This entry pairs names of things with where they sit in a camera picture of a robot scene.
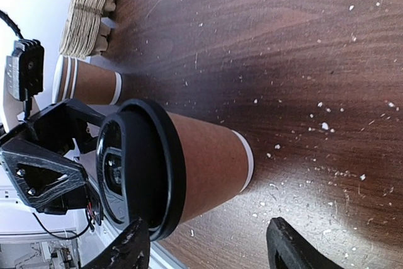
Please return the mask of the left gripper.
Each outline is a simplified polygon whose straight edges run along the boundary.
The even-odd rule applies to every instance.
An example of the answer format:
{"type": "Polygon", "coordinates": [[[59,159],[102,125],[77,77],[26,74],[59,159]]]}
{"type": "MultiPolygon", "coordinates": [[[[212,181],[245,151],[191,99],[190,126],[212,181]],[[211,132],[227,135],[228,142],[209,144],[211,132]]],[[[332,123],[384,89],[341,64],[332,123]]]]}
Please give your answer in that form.
{"type": "Polygon", "coordinates": [[[61,156],[23,139],[1,146],[1,164],[25,205],[54,215],[85,209],[93,224],[101,224],[104,210],[95,177],[95,147],[105,118],[77,99],[61,101],[33,114],[26,124],[42,134],[72,130],[77,121],[89,123],[86,135],[73,139],[73,151],[61,156]]]}

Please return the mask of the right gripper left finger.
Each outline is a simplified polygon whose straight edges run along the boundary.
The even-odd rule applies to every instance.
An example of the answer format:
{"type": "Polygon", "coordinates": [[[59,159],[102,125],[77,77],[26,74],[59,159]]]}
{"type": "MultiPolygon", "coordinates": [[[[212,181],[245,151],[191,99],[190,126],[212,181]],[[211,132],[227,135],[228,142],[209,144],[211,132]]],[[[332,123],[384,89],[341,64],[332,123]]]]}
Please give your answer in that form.
{"type": "Polygon", "coordinates": [[[148,268],[150,237],[147,223],[134,219],[97,257],[84,265],[84,269],[148,268]]]}

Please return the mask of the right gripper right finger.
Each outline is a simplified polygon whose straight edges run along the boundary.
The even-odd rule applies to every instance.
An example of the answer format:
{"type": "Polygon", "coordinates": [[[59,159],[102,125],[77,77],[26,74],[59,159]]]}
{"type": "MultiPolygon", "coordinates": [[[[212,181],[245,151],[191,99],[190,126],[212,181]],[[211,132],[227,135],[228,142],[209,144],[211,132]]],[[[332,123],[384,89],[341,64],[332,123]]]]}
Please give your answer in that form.
{"type": "Polygon", "coordinates": [[[342,269],[314,248],[282,217],[270,220],[266,242],[270,268],[342,269]]]}

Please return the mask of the black cup lid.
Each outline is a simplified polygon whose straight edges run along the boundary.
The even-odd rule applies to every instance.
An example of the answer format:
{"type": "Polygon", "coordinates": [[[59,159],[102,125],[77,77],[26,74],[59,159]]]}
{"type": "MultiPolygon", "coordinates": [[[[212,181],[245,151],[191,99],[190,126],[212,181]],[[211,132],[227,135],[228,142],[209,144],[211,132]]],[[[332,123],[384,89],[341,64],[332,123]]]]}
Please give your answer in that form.
{"type": "Polygon", "coordinates": [[[178,226],[186,196],[186,166],[173,121],[152,100],[131,99],[99,130],[96,172],[104,210],[124,229],[141,218],[151,241],[178,226]]]}

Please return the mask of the brown paper coffee cup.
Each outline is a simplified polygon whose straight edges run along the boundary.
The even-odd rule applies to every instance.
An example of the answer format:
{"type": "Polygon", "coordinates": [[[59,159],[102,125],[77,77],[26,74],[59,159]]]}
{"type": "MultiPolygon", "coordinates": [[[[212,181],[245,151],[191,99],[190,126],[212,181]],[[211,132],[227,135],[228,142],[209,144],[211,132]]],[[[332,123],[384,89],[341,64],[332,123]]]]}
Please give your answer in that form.
{"type": "Polygon", "coordinates": [[[243,192],[254,173],[247,140],[235,130],[170,113],[186,165],[186,197],[180,223],[187,222],[243,192]]]}

